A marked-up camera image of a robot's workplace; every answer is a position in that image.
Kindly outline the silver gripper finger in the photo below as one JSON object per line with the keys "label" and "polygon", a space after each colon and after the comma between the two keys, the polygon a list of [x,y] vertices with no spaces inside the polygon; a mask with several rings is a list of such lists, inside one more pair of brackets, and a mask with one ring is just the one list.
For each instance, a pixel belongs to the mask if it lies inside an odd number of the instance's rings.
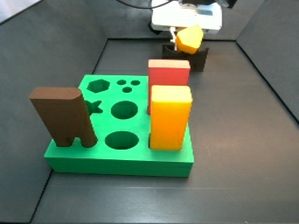
{"label": "silver gripper finger", "polygon": [[171,42],[173,43],[173,50],[176,51],[176,43],[175,43],[175,40],[176,40],[176,35],[175,35],[175,27],[169,27],[169,33],[171,33]]}

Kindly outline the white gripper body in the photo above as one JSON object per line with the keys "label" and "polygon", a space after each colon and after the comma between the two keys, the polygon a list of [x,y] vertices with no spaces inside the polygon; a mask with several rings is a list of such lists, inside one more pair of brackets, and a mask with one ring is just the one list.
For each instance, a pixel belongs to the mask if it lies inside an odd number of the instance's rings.
{"label": "white gripper body", "polygon": [[221,28],[221,8],[216,0],[152,0],[151,26],[156,31],[176,31],[197,25],[204,33]]}

